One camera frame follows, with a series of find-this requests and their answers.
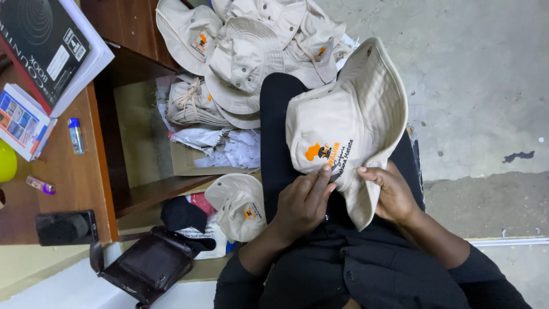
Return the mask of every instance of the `person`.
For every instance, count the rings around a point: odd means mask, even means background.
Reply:
[[[387,169],[357,169],[381,187],[373,221],[358,232],[327,164],[293,169],[285,114],[304,91],[282,73],[262,85],[268,226],[223,269],[215,308],[530,308],[497,265],[425,213],[407,132]]]

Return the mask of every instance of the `jacket sleeve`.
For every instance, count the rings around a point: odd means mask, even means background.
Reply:
[[[235,254],[217,280],[214,308],[258,308],[267,275],[249,273]]]
[[[529,308],[519,291],[505,278],[488,256],[471,245],[471,253],[460,266],[449,269],[473,308]]]

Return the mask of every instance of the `hand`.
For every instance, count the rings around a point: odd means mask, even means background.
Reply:
[[[392,223],[405,225],[417,211],[421,211],[408,183],[392,161],[387,162],[387,170],[359,167],[357,172],[363,179],[373,181],[381,187],[376,207],[378,216]]]
[[[278,210],[269,226],[287,242],[314,230],[326,216],[326,205],[336,184],[328,184],[332,171],[325,164],[320,172],[299,176],[280,192]]]

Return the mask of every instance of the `brown leather bag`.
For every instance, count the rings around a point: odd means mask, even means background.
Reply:
[[[140,239],[105,268],[101,244],[89,247],[89,262],[104,278],[135,297],[136,308],[146,309],[192,269],[195,256],[215,249],[215,240],[189,239],[165,227],[120,236],[119,241]]]

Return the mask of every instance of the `black cap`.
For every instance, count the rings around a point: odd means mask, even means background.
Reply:
[[[170,231],[179,231],[194,227],[202,234],[206,233],[208,217],[202,209],[191,204],[184,196],[176,196],[162,206],[160,219]]]

